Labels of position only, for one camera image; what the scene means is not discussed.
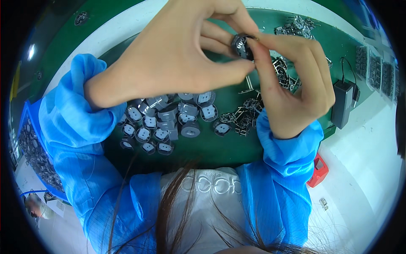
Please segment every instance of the person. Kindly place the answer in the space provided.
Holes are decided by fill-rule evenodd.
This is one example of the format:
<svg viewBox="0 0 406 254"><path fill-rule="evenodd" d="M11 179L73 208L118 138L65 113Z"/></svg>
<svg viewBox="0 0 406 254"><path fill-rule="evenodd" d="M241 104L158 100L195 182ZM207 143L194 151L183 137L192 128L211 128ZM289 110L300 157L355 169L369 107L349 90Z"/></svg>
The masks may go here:
<svg viewBox="0 0 406 254"><path fill-rule="evenodd" d="M255 36L248 41L254 63L210 61L202 49L235 56L232 34L208 18ZM302 81L294 95L279 86L270 49L294 63ZM103 156L101 142L126 101L238 84L255 68L265 106L257 120L262 160L128 180ZM67 199L97 253L314 253L302 248L311 211L305 183L323 139L317 118L334 102L317 41L260 33L240 0L169 0L109 68L77 55L43 98L39 121Z"/></svg>
<svg viewBox="0 0 406 254"><path fill-rule="evenodd" d="M33 218L51 219L55 217L55 212L44 204L36 194L30 193L24 199L24 205Z"/></svg>

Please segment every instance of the printed logo on shirt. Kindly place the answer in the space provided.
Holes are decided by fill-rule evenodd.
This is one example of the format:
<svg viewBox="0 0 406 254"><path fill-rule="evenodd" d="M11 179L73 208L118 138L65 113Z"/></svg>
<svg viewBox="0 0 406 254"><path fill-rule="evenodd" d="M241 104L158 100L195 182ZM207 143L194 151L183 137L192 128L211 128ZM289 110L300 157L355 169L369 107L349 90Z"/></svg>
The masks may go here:
<svg viewBox="0 0 406 254"><path fill-rule="evenodd" d="M241 194L241 183L240 181L230 177L226 179L221 177L221 173L216 172L205 172L207 176L196 176L194 179L192 176L187 176L182 180L181 188L186 192L191 192L192 183L194 181L194 189L196 191L206 193L213 190L217 194L236 193Z"/></svg>

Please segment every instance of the brown hair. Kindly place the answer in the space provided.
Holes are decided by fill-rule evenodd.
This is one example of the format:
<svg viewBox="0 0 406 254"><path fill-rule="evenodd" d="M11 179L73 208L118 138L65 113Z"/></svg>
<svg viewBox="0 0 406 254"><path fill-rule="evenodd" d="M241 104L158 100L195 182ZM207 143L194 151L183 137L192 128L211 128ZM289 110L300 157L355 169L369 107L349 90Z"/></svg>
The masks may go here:
<svg viewBox="0 0 406 254"><path fill-rule="evenodd" d="M176 233L174 236L171 236L173 241L170 243L168 241L168 224L170 221L170 215L171 211L176 199L176 196L179 192L180 186L182 184L183 179L187 176L189 173L191 167L185 167L183 168L180 173L172 180L172 182L169 184L168 188L166 189L159 207L158 207L158 215L156 222L153 226L151 226L149 229L146 231L140 233L139 235L131 238L124 244L122 244L116 251L114 251L114 254L119 254L125 246L127 246L130 242L135 240L136 238L142 236L143 234L148 233L153 227L155 227L155 238L156 238L156 249L155 250L149 250L151 253L156 253L156 254L175 254L177 253L177 250L179 248L179 245L181 244L182 240L182 235L183 231L187 225L187 222L190 218L190 213L193 207L194 203L194 195L193 191L189 192L188 198L186 200L185 204L185 209L183 210L182 217L181 217L181 222L178 225L176 229ZM196 171L193 170L193 178L195 177ZM120 195L122 192L122 188L124 186L124 181L123 185L121 186L120 192L119 192L119 197L117 198L116 202L116 207L114 211L114 216L113 216L113 225L115 223L115 218L117 216L117 211L118 211L118 204L120 201ZM242 241L237 240L235 237L231 236L229 233L224 232L223 230L219 230L215 228L214 226L211 226L215 232L218 234L218 236L224 241L224 243L232 248L234 247L229 241L226 240L224 237L225 235L228 236L229 238L233 239L235 242L237 242L240 246L243 245L250 245L250 246L255 246L261 250L267 251L269 253L289 253L289 254L317 254L318 252L315 250L311 250L306 247L300 247L300 246L295 246L295 245L290 245L290 244L285 244L285 243L280 243L278 239L275 240L272 244L266 245L260 234L258 227L254 228L254 226L251 223L251 220L249 221L249 226L250 230L252 232L252 235L248 234L244 229L240 228L236 223L228 219L217 207L217 205L214 203L215 208L221 215L221 217L226 221L226 223L230 226L230 228L237 233L239 236L241 236ZM111 229L110 233L110 240L109 240L109 245L108 245L108 254L111 254L113 252L113 249L117 248L118 246L112 247L112 237L113 237L113 228ZM190 249L194 246L194 244L199 240L200 234L197 237L197 239L194 241L194 243L182 254L187 254Z"/></svg>

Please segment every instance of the blue plastic bin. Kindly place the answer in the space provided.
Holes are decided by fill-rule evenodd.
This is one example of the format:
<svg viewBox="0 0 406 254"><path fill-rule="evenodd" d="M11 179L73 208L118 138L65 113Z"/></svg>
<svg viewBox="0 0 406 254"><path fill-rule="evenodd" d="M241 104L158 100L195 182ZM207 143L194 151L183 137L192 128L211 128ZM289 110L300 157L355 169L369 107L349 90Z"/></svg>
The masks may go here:
<svg viewBox="0 0 406 254"><path fill-rule="evenodd" d="M48 153L47 149L44 146L44 141L42 140L41 137L41 127L39 125L39 119L38 119L38 112L39 112L39 106L41 105L42 98L35 102L34 104L31 104L28 100L24 103L24 108L23 108L23 113L21 114L21 119L20 119L20 126L18 127L18 135L17 139L20 137L20 132L21 128L23 125L26 124L28 117L30 118L32 127L34 128L35 133L37 134L38 141L40 142L42 148L45 150L47 153L50 161L54 163L54 158L50 156ZM40 176L38 178L41 180L41 182L45 185L45 187L49 190L49 192L56 196L57 198L60 198L66 202L68 202L68 199L66 198L66 194L55 189L54 187L48 185L45 183Z"/></svg>

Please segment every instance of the white shirt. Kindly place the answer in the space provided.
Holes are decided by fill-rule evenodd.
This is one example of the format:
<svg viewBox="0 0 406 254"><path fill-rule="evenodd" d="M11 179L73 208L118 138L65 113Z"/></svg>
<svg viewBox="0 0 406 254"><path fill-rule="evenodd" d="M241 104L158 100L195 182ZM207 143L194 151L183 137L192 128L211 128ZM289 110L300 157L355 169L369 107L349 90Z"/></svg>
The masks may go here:
<svg viewBox="0 0 406 254"><path fill-rule="evenodd" d="M162 196L169 184L181 170L182 169L179 169L177 172L162 176ZM236 239L239 239L239 236L235 234L214 206L215 203L225 217L236 223L239 227L244 228L245 214L241 203L240 179L235 170L229 167L198 169L196 170L194 179L193 170L190 170L181 183L171 211L171 221L168 224L169 236L176 233L193 181L195 182L195 186L191 198L194 198L194 203L192 204L190 218L184 230L181 247L178 251L182 252L190 248L197 238L199 238L199 240L189 251L189 254L215 253L227 249L228 246L219 237L212 226L214 226L226 240L237 247L238 244L222 231Z"/></svg>

